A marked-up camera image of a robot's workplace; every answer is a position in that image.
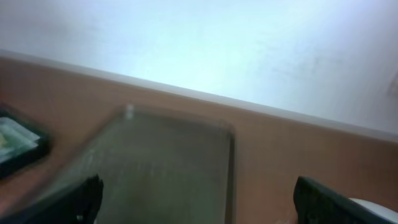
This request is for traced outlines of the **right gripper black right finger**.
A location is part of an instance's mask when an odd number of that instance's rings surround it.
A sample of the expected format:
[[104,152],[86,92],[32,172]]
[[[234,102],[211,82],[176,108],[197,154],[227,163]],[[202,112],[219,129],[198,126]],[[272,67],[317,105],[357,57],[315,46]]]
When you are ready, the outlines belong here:
[[293,200],[298,224],[397,223],[396,212],[381,215],[309,177],[298,177]]

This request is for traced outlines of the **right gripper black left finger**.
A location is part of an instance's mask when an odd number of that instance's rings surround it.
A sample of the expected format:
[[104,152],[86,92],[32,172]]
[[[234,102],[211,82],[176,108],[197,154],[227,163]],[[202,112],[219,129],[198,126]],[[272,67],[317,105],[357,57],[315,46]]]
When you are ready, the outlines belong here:
[[1,224],[94,224],[103,190],[103,180],[94,175],[1,218]]

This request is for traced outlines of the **white plate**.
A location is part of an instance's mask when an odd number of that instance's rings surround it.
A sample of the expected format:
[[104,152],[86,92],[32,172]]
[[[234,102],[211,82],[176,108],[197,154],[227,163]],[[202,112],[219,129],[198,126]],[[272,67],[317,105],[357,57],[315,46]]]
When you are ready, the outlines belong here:
[[398,213],[387,207],[383,207],[382,205],[376,204],[374,202],[361,200],[358,198],[350,198],[350,200],[385,220],[388,220],[392,223],[397,223]]

